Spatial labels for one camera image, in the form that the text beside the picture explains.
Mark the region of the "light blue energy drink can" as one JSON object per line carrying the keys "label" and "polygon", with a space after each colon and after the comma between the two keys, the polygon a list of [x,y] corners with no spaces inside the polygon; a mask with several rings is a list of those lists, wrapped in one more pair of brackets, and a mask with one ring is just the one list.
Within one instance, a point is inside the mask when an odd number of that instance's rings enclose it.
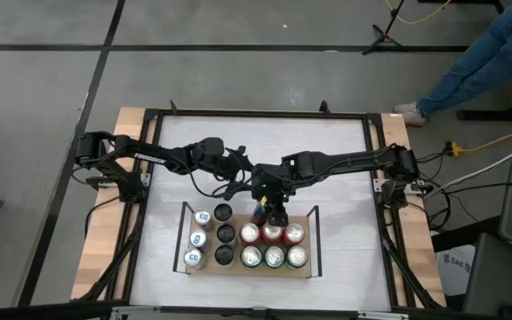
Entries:
{"label": "light blue energy drink can", "polygon": [[194,221],[198,227],[205,231],[211,231],[214,227],[212,214],[206,209],[199,209],[195,211]]}
{"label": "light blue energy drink can", "polygon": [[208,252],[211,247],[211,239],[203,229],[194,229],[190,232],[189,243],[200,252]]}

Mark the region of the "person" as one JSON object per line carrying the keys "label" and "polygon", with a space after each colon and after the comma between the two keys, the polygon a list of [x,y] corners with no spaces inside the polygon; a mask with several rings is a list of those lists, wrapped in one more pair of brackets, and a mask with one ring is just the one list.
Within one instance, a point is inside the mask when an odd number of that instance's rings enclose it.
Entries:
{"label": "person", "polygon": [[408,125],[457,107],[512,78],[512,6],[499,15],[421,99],[393,107]]}

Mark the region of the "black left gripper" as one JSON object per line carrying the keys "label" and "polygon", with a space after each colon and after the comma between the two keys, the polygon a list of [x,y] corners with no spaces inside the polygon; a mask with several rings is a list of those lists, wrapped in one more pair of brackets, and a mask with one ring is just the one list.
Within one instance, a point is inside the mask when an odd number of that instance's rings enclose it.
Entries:
{"label": "black left gripper", "polygon": [[[215,162],[213,177],[218,181],[245,183],[246,177],[252,174],[254,165],[245,154],[246,146],[237,149],[225,148],[226,156],[218,156]],[[237,192],[244,190],[243,184],[230,184],[222,194],[224,200],[230,200]]]}

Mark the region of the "black table frame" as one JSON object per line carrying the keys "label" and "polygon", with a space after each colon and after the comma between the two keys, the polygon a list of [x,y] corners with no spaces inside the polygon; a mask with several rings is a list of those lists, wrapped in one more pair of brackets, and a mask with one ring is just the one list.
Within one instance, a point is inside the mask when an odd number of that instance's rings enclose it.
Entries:
{"label": "black table frame", "polygon": [[[283,111],[282,112],[279,112],[279,111],[278,112],[272,112],[272,111],[267,112],[267,111],[248,111],[248,110],[245,110],[245,111],[242,111],[242,110],[200,110],[200,109],[199,110],[196,110],[196,109],[182,110],[183,112],[180,113],[174,106],[172,100],[171,100],[171,106],[172,106],[171,110],[146,108],[145,113],[144,113],[143,126],[148,124],[148,122],[151,119],[153,119],[155,116],[157,116],[156,134],[158,134],[158,133],[160,133],[160,130],[161,130],[160,128],[161,128],[161,122],[163,120],[163,116],[170,115],[170,114],[173,116],[227,116],[227,117],[248,117],[248,118],[296,118],[296,119],[303,119],[303,118],[319,119],[321,116],[323,116],[326,119],[361,120],[363,122],[364,135],[369,136],[369,137],[370,137],[370,133],[367,132],[367,129],[368,129],[367,127],[369,126],[369,122],[372,122],[378,128],[377,129],[378,131],[382,130],[381,116],[377,116],[376,114],[370,114],[370,113],[367,113],[367,114],[334,113],[333,114],[329,111],[326,101],[322,101],[322,104],[319,109],[319,113],[283,112]],[[369,145],[369,143],[371,143],[371,138],[369,138],[369,137],[365,138],[366,142],[367,142],[367,150],[366,151],[374,150],[374,149],[372,149],[372,146]],[[145,138],[139,138],[138,140],[145,142]],[[140,161],[137,159],[135,159],[135,160],[137,161],[136,165],[140,164],[141,162],[145,162],[145,161]],[[76,168],[76,170],[79,170],[79,169],[84,169],[84,168],[81,166]],[[252,180],[251,176],[252,175],[248,175],[246,177],[246,179],[248,180],[250,185],[251,185],[251,180]],[[209,194],[205,194],[197,186],[195,178],[193,176],[193,173],[189,177],[191,178],[193,186],[195,187],[197,192],[199,192],[200,194],[202,194],[204,196],[210,197]],[[103,175],[101,177],[91,177],[91,178],[86,179],[86,183],[88,183],[95,189],[98,189],[100,187],[101,182],[108,182],[103,177]],[[224,185],[217,187],[216,189],[214,189],[214,191],[222,188]],[[102,276],[100,276],[100,278],[93,284],[91,289],[85,295],[83,295],[82,298],[79,298],[79,300],[88,300],[88,301],[97,300],[99,298],[99,295],[102,294],[102,292],[105,289],[107,289],[111,280],[117,275],[117,271],[120,268],[122,262],[125,260],[128,253],[131,252],[134,249],[134,247],[136,246],[136,243],[138,242],[141,231],[143,229],[143,226],[142,226],[143,219],[140,217],[145,214],[144,210],[146,207],[145,203],[148,200],[148,187],[146,188],[146,190],[147,190],[147,197],[146,197],[145,201],[143,201],[142,203],[140,203],[140,204],[125,203],[124,214],[126,214],[126,211],[129,212],[130,207],[132,205],[139,206],[140,211],[138,213],[138,217],[139,217],[138,221],[134,225],[132,232],[130,233],[130,235],[128,235],[127,239],[122,244],[122,246],[115,250],[114,258],[113,258],[112,262],[110,262],[110,264],[106,268],[104,274],[102,274]],[[385,205],[381,202],[381,192],[379,192],[379,193],[375,192],[375,195],[377,196],[377,197],[375,197],[376,214],[377,214],[377,219],[380,220],[380,219],[382,219],[381,218],[382,210],[383,210],[382,208],[383,208],[383,206],[387,206],[387,205]],[[85,222],[86,223],[85,235],[88,232],[88,227],[90,226],[90,219],[91,219],[91,215],[92,215],[93,211],[95,209],[98,209],[102,205],[109,204],[115,200],[119,200],[119,196],[118,196],[118,198],[107,200],[106,202],[104,202],[102,204],[97,204],[97,205],[95,205],[95,207],[93,207],[89,211],[89,213],[87,214],[87,217],[86,217],[86,222]],[[266,203],[265,199],[260,200],[260,204],[264,205],[265,203]],[[389,210],[391,212],[396,212],[396,214],[397,214],[398,209],[392,209],[389,206],[387,206],[387,207],[389,208]],[[389,256],[390,259],[392,259],[395,262],[395,264],[398,266],[400,272],[402,273],[402,277],[404,279],[405,285],[407,287],[410,287],[411,291],[413,291],[413,294],[416,295],[418,297],[418,299],[420,300],[422,306],[425,309],[434,309],[434,310],[444,309],[444,307],[441,307],[441,305],[439,305],[437,303],[437,301],[435,301],[433,298],[431,298],[429,292],[423,288],[421,282],[417,279],[416,275],[414,275],[414,273],[412,272],[410,267],[407,266],[405,253],[401,253],[400,250],[398,250],[396,248],[395,243],[390,239],[390,235],[389,235],[388,231],[386,230],[386,227],[384,227],[384,229],[382,229],[380,231],[380,239],[381,239],[381,242],[383,245],[383,251],[386,252],[387,256]]]}

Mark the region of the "red soda can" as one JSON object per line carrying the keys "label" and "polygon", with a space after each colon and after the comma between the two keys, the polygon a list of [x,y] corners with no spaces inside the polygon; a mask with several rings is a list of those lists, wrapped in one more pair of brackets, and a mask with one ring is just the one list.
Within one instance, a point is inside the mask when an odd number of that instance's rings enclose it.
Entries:
{"label": "red soda can", "polygon": [[245,245],[258,245],[260,243],[260,228],[254,223],[245,223],[239,229],[239,238]]}
{"label": "red soda can", "polygon": [[305,234],[305,228],[301,224],[291,223],[284,228],[282,242],[288,246],[301,244]]}
{"label": "red soda can", "polygon": [[278,226],[271,226],[268,223],[261,227],[261,238],[264,244],[277,244],[282,240],[283,229]]}

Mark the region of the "black tripod stand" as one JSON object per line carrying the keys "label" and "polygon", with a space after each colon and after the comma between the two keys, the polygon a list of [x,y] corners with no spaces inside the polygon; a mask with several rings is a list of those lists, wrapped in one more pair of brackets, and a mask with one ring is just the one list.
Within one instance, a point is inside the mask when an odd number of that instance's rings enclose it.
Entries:
{"label": "black tripod stand", "polygon": [[389,31],[392,29],[403,4],[404,0],[400,0],[399,5],[396,8],[390,8],[391,18],[385,29],[381,29],[376,24],[372,25],[372,29],[375,31],[378,37],[368,48],[362,51],[363,56],[375,52],[379,48],[385,48],[385,44],[389,44],[390,48],[396,49],[399,52],[404,50],[404,47],[389,35]]}

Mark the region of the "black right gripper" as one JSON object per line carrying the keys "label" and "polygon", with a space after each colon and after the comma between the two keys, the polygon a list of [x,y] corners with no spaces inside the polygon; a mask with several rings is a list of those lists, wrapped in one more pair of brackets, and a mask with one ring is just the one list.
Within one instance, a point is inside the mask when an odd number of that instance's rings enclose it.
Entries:
{"label": "black right gripper", "polygon": [[[262,197],[281,197],[288,202],[296,195],[292,186],[295,178],[295,164],[256,164],[251,176],[251,197],[256,205],[260,205]],[[271,226],[287,226],[289,217],[283,202],[273,202],[268,206],[268,224]]]}

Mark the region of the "blue silver Red Bull can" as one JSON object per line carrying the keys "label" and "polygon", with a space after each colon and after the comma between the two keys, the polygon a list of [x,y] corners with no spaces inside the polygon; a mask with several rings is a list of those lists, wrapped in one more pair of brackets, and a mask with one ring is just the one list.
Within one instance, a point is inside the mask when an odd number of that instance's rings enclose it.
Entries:
{"label": "blue silver Red Bull can", "polygon": [[261,228],[265,223],[268,222],[267,209],[262,204],[256,204],[251,217],[251,223],[255,224],[258,228]]}
{"label": "blue silver Red Bull can", "polygon": [[204,268],[205,254],[195,247],[189,248],[183,254],[183,261],[187,268],[200,270]]}

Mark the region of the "white cardboard box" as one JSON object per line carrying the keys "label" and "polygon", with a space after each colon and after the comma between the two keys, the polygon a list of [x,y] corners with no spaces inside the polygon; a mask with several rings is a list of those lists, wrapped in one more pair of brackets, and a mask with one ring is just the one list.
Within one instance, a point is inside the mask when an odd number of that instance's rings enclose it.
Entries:
{"label": "white cardboard box", "polygon": [[474,255],[473,245],[463,245],[436,253],[438,273],[445,295],[453,296],[466,292]]}

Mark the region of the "wooden shelf with black frame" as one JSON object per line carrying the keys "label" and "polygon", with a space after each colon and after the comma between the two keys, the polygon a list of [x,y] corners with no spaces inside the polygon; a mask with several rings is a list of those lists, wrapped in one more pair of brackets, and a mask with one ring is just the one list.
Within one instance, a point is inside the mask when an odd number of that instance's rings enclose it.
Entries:
{"label": "wooden shelf with black frame", "polygon": [[217,239],[217,230],[221,225],[215,221],[213,217],[213,211],[209,212],[212,214],[214,227],[211,231],[205,231],[211,239],[211,247],[208,252],[204,252],[204,268],[200,270],[187,268],[183,261],[183,254],[187,249],[193,248],[189,243],[189,235],[192,230],[200,228],[194,221],[195,211],[197,210],[194,210],[189,205],[189,203],[184,202],[182,204],[179,231],[177,235],[177,243],[172,266],[172,270],[174,272],[179,272],[188,275],[198,274],[220,276],[278,276],[283,278],[310,278],[322,275],[322,257],[318,206],[314,206],[311,209],[311,211],[305,216],[296,215],[291,216],[289,218],[289,224],[299,223],[305,228],[306,232],[304,240],[302,241],[301,244],[298,245],[307,250],[308,262],[303,268],[298,269],[289,268],[286,263],[286,258],[284,260],[284,264],[282,267],[276,269],[268,268],[264,261],[264,252],[269,246],[276,245],[281,247],[284,250],[284,256],[286,256],[288,250],[294,245],[285,245],[283,244],[282,240],[277,244],[267,245],[263,243],[261,236],[260,243],[258,245],[253,246],[256,246],[260,249],[262,253],[262,262],[256,268],[246,268],[241,262],[240,254],[243,248],[249,245],[245,245],[241,242],[239,238],[239,229],[240,227],[243,226],[243,224],[251,222],[252,214],[240,214],[238,212],[233,212],[233,220],[230,223],[227,223],[233,226],[236,230],[236,246],[232,247],[233,249],[236,250],[236,263],[232,268],[223,268],[219,266],[214,259],[214,253],[219,246],[223,245]]}

